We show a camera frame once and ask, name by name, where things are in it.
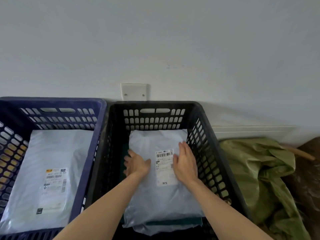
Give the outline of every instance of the brown bag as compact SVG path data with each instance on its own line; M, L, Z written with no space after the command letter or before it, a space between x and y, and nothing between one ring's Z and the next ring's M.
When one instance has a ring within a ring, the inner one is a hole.
M299 147L316 159L296 157L296 170L283 177L311 239L320 239L320 137Z

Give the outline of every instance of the baseboard molding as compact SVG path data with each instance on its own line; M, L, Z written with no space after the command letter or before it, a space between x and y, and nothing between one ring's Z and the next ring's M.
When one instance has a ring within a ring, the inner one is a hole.
M291 133L295 128L296 126L294 125L212 126L218 140L268 137L282 141L282 138Z

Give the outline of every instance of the person's left arm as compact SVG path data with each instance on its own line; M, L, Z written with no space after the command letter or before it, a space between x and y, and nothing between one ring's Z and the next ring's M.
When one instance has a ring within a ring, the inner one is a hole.
M126 179L78 215L54 240L112 239L131 197L150 170L150 159L144 161L132 150L128 152L131 157L124 158Z

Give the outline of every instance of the white wall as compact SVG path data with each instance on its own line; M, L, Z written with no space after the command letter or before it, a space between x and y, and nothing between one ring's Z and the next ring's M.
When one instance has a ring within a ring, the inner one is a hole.
M320 134L320 0L0 0L0 95L192 100Z

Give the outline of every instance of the person's right arm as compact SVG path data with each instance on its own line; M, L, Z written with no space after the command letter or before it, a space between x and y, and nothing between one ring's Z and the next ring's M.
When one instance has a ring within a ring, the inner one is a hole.
M179 150L179 157L173 158L174 173L197 199L219 240L272 240L198 179L196 159L186 142L179 143Z

